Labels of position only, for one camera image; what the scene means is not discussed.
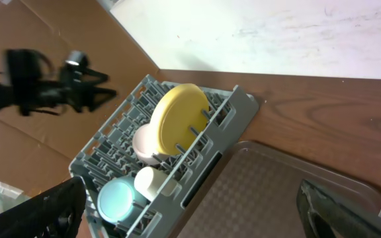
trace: wood grain surface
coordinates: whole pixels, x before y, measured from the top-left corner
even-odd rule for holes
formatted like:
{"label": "wood grain surface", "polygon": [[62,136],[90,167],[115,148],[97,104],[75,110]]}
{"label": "wood grain surface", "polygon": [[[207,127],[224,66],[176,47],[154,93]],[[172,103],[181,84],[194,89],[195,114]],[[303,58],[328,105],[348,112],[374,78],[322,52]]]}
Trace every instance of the wood grain surface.
{"label": "wood grain surface", "polygon": [[232,90],[260,103],[241,140],[303,157],[381,190],[381,80],[160,70],[159,81]]}

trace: white cup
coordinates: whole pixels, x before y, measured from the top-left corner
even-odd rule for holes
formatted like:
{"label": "white cup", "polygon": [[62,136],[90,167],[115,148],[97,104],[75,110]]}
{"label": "white cup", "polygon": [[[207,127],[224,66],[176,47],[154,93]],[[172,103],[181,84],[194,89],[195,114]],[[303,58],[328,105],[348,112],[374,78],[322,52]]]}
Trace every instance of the white cup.
{"label": "white cup", "polygon": [[[148,166],[141,169],[136,175],[135,189],[152,202],[166,179],[167,175],[165,173]],[[161,191],[162,195],[170,196],[178,184],[176,180],[170,179]]]}
{"label": "white cup", "polygon": [[152,155],[156,155],[161,161],[169,157],[157,152],[155,148],[155,134],[151,124],[145,124],[136,130],[132,140],[132,147],[138,159],[148,165],[159,164],[159,161],[154,159]]}

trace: brown cardboard panel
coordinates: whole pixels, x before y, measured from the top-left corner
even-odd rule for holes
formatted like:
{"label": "brown cardboard panel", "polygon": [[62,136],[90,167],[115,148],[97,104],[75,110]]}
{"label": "brown cardboard panel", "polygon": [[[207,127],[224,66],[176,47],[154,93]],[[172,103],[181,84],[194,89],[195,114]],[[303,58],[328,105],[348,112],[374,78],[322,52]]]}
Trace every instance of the brown cardboard panel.
{"label": "brown cardboard panel", "polygon": [[69,159],[0,121],[0,181],[35,196],[59,184]]}
{"label": "brown cardboard panel", "polygon": [[22,117],[15,107],[0,112],[0,120],[70,159],[136,84],[146,74],[154,74],[157,70],[94,0],[14,0],[7,6],[0,4],[0,51],[5,48],[39,50],[55,65],[61,64],[70,50],[83,50],[93,69],[110,75],[110,82],[101,86],[118,90],[120,97],[95,113],[78,114],[69,108],[59,117],[37,113]]}

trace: cup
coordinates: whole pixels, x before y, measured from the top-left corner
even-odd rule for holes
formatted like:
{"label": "cup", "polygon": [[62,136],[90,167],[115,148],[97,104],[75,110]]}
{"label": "cup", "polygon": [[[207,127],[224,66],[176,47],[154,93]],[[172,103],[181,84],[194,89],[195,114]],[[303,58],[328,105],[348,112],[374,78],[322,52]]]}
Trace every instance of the cup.
{"label": "cup", "polygon": [[[167,175],[165,173],[148,166],[141,169],[136,175],[135,189],[152,202],[166,179]],[[176,180],[170,179],[161,191],[162,195],[170,196],[178,184]]]}
{"label": "cup", "polygon": [[118,221],[132,225],[147,204],[134,188],[134,178],[124,176],[106,183],[98,194],[97,209],[101,217],[111,223]]}
{"label": "cup", "polygon": [[153,158],[152,155],[157,156],[162,161],[169,157],[156,151],[155,134],[150,124],[145,124],[136,130],[132,140],[132,147],[138,159],[148,165],[159,164],[159,161]]}

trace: gray dish rack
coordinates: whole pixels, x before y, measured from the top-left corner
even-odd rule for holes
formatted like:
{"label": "gray dish rack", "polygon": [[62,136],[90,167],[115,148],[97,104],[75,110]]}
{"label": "gray dish rack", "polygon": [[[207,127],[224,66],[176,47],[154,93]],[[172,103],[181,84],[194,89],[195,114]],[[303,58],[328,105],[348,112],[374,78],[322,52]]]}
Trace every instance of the gray dish rack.
{"label": "gray dish rack", "polygon": [[[239,85],[232,92],[201,87],[210,105],[209,112],[201,112],[208,118],[207,127],[202,132],[190,128],[195,135],[193,144],[187,150],[177,145],[179,155],[155,166],[169,176],[153,202],[145,207],[134,204],[142,210],[139,218],[133,224],[118,222],[114,226],[98,214],[98,192],[109,180],[134,177],[147,166],[133,152],[134,132],[149,123],[157,103],[176,85],[159,83],[147,75],[71,162],[71,176],[81,176],[86,186],[84,214],[94,238],[168,236],[222,153],[238,141],[259,109],[254,97]],[[160,191],[172,178],[179,186],[171,196],[162,195]]]}

